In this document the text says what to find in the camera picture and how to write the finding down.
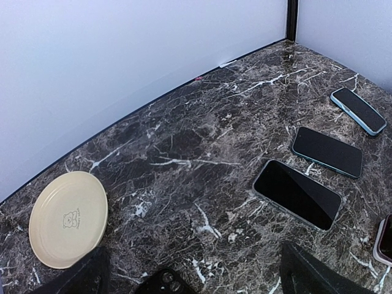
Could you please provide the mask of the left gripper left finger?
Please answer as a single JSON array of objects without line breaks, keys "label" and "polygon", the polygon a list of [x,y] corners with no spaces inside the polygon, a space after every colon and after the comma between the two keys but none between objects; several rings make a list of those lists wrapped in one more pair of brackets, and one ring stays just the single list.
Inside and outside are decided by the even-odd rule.
[{"label": "left gripper left finger", "polygon": [[108,293],[110,254],[97,247],[69,269],[31,293]]}]

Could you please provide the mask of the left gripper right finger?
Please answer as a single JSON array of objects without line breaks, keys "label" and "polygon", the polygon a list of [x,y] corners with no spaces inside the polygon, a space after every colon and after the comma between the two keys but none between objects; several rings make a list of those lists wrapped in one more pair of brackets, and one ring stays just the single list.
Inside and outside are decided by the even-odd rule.
[{"label": "left gripper right finger", "polygon": [[279,274],[284,293],[371,293],[289,241],[282,244]]}]

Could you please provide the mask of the black phone case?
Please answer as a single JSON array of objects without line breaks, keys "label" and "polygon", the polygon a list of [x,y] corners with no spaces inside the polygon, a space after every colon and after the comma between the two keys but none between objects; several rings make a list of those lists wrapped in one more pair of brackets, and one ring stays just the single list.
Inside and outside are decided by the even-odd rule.
[{"label": "black phone case", "polygon": [[168,268],[161,269],[138,286],[135,293],[182,293],[184,286],[179,276]]}]

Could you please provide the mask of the pink silicone phone case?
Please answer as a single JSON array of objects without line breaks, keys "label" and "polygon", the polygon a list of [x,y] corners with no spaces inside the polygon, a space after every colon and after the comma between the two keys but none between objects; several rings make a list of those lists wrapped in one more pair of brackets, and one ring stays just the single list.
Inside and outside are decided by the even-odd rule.
[{"label": "pink silicone phone case", "polygon": [[379,251],[379,241],[380,241],[380,235],[382,232],[384,220],[385,220],[385,218],[380,222],[379,230],[377,232],[377,236],[375,239],[375,244],[374,244],[372,254],[373,254],[374,259],[377,260],[378,262],[383,263],[384,265],[387,265],[387,266],[391,266],[392,260],[386,259]]}]

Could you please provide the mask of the light blue phone case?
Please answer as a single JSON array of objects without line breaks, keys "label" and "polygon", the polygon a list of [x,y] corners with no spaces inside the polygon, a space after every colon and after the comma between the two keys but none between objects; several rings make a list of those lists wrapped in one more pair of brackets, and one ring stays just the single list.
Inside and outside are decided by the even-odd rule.
[{"label": "light blue phone case", "polygon": [[331,93],[330,99],[369,135],[376,136],[386,128],[385,118],[352,90],[337,89]]}]

